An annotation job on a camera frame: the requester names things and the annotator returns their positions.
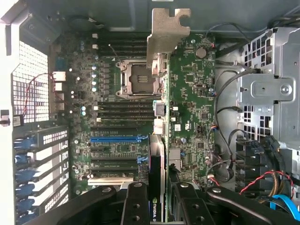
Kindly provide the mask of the white expansion slot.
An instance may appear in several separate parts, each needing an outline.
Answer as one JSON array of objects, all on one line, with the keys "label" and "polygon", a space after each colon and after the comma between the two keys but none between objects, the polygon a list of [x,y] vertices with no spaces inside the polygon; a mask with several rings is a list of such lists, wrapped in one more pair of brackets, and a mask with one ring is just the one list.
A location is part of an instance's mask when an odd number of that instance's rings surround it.
[{"label": "white expansion slot", "polygon": [[133,177],[94,177],[88,179],[88,186],[120,186],[123,183],[132,181],[134,181]]}]

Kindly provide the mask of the blue expansion slot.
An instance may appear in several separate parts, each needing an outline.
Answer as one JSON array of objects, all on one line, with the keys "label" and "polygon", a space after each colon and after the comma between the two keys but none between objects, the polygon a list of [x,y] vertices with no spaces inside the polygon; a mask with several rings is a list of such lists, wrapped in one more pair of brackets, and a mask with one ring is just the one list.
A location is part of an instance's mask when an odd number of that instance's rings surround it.
[{"label": "blue expansion slot", "polygon": [[91,143],[140,143],[148,139],[148,135],[134,135],[134,136],[98,136],[91,137]]}]

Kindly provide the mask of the black disk power connector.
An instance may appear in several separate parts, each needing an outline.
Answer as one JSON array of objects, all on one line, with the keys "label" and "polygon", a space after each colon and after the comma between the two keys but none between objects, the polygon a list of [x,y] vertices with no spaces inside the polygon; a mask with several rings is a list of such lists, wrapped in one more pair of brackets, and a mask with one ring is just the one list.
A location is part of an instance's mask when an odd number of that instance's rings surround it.
[{"label": "black disk power connector", "polygon": [[[241,192],[256,178],[266,172],[277,169],[272,151],[254,140],[236,141],[235,160],[235,191]],[[275,174],[266,174],[255,184],[248,187],[242,194],[248,198],[256,198],[261,195],[271,196],[278,191],[279,178]]]}]

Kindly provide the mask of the green motherboard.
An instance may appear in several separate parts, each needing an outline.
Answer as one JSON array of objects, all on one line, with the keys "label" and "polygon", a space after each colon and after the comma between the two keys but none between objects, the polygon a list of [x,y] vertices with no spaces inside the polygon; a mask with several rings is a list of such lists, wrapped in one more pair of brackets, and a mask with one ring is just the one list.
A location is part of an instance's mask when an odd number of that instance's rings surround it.
[{"label": "green motherboard", "polygon": [[[195,51],[209,44],[201,34],[182,40],[170,56],[170,164],[181,171],[195,170],[195,177],[209,168],[214,144],[215,54],[198,59]],[[149,161],[149,136],[154,120],[141,122],[96,122],[97,117],[153,117],[153,102],[160,98],[129,100],[116,96],[120,89],[123,60],[146,60],[143,35],[66,33],[53,45],[56,72],[65,72],[63,91],[58,95],[60,119],[70,130],[72,196],[93,188],[89,178],[133,177],[138,166]],[[91,143],[91,137],[148,135],[139,143]]]}]

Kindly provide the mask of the blue slot retention clip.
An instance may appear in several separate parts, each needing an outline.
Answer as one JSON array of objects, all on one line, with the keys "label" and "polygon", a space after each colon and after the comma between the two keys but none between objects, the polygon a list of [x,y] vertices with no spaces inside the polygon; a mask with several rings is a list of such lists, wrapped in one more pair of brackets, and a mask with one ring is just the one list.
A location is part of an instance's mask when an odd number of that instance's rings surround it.
[{"label": "blue slot retention clip", "polygon": [[34,218],[37,217],[37,214],[31,213],[31,214],[22,214],[20,217],[16,219],[16,225],[23,225]]},{"label": "blue slot retention clip", "polygon": [[15,189],[15,195],[17,197],[28,196],[31,195],[33,189],[35,188],[34,184],[25,184],[17,187]]},{"label": "blue slot retention clip", "polygon": [[34,203],[34,199],[23,199],[16,203],[16,211],[18,213],[29,211]]},{"label": "blue slot retention clip", "polygon": [[28,150],[35,145],[34,138],[20,138],[14,140],[15,150]]},{"label": "blue slot retention clip", "polygon": [[15,180],[17,182],[27,182],[27,181],[34,181],[35,180],[35,174],[39,173],[39,171],[35,170],[22,170],[17,171],[15,174]]},{"label": "blue slot retention clip", "polygon": [[31,161],[31,156],[28,155],[16,155],[15,156],[15,164],[28,164]]}]

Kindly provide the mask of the metal CPU socket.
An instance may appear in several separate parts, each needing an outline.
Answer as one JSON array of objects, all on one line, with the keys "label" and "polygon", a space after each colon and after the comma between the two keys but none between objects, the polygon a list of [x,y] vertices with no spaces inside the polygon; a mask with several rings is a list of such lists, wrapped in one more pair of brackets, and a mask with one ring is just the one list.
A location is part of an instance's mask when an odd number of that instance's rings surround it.
[{"label": "metal CPU socket", "polygon": [[129,100],[161,98],[161,80],[152,76],[146,60],[123,60],[116,67],[120,69],[120,89],[116,96]]}]

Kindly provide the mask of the silver drive cage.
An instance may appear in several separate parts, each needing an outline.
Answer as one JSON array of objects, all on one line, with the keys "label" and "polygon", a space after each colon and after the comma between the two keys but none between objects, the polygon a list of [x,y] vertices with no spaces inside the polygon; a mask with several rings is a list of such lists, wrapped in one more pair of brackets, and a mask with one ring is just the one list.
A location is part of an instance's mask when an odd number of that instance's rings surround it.
[{"label": "silver drive cage", "polygon": [[244,47],[241,61],[258,70],[238,79],[239,124],[252,140],[274,136],[300,150],[300,28],[273,28]]}]

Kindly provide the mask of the round coin battery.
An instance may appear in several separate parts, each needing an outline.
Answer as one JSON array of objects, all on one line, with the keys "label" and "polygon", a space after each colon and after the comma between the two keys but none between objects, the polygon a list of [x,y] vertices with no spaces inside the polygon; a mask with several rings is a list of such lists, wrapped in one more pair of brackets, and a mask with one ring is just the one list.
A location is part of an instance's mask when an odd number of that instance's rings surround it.
[{"label": "round coin battery", "polygon": [[203,47],[199,47],[196,51],[195,51],[195,56],[198,59],[204,59],[207,56],[207,50]]}]

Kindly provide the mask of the black open PC case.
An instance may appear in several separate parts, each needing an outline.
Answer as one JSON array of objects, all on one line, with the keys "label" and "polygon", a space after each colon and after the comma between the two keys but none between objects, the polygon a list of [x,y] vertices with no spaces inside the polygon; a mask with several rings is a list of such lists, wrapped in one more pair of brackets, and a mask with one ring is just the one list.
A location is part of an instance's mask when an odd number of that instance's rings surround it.
[{"label": "black open PC case", "polygon": [[300,3],[0,0],[0,225],[300,225]]}]

